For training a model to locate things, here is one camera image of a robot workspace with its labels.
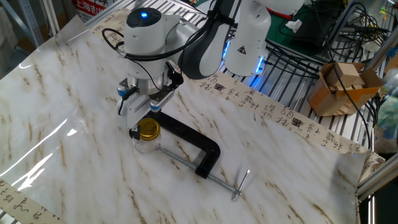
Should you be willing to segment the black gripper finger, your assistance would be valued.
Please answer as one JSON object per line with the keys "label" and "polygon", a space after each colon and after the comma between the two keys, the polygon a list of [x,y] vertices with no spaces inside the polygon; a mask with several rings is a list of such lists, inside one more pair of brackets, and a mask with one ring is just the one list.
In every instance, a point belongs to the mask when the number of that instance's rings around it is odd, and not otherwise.
{"label": "black gripper finger", "polygon": [[141,139],[141,126],[136,125],[129,129],[129,136],[131,139],[140,140]]}

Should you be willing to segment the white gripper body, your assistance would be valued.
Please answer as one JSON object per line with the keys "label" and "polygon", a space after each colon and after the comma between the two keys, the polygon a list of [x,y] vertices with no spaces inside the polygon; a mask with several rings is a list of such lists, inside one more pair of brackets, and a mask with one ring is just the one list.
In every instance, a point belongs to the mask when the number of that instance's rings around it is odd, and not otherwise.
{"label": "white gripper body", "polygon": [[118,121],[125,130],[134,129],[150,111],[150,98],[147,95],[133,93],[128,99],[119,99],[117,103]]}

